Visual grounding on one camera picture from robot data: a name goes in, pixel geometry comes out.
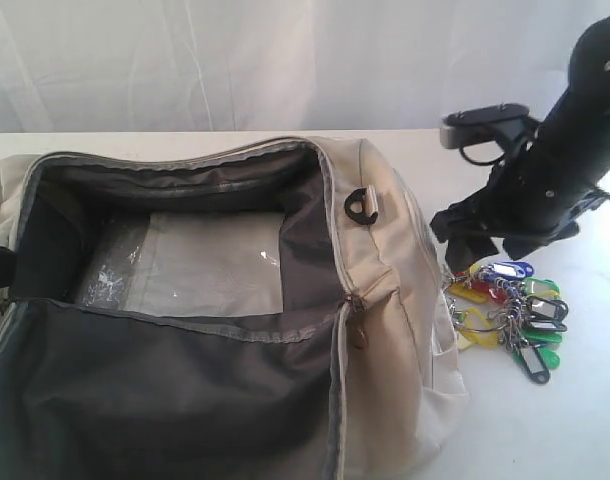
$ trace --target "white backdrop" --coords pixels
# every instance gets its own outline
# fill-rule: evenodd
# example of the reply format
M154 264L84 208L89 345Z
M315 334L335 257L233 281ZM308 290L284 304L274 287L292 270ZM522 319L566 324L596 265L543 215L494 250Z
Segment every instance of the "white backdrop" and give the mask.
M544 115L610 0L0 0L0 132L433 127Z

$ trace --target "zipper pull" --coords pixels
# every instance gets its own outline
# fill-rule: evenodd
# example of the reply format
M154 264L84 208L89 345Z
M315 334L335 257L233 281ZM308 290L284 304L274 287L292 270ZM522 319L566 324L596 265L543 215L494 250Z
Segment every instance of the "zipper pull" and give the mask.
M349 319L351 322L348 326L349 340L357 350L365 350L369 342L367 333L365 332L365 317L362 315L362 313L365 312L363 300L358 295L350 293L345 297L345 301L349 304L353 314Z

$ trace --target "bag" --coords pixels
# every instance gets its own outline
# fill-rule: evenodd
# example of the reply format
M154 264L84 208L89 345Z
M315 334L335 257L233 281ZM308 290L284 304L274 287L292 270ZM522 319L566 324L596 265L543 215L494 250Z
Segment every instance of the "bag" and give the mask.
M365 140L5 159L0 480L403 475L467 398L440 286Z

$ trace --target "beige duffel bag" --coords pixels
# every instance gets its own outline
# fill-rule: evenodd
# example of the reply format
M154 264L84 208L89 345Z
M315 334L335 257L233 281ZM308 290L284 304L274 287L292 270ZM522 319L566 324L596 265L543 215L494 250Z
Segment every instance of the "beige duffel bag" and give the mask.
M406 478L466 399L368 141L0 162L0 480Z

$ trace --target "table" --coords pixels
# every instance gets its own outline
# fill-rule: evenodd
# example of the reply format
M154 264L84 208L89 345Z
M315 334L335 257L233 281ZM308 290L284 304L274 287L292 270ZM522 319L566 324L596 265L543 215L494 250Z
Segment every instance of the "table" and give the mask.
M368 138L411 186L428 220L480 188L488 174L443 150L436 130L0 134L0 158L74 150L170 160L285 134ZM496 156L492 146L477 149L475 158ZM440 189L433 188L437 180ZM580 224L576 238L528 257L540 278L560 285L571 307L561 366L549 384L538 386L504 351L465 351L469 409L443 452L413 478L610 479L610 204L586 213Z

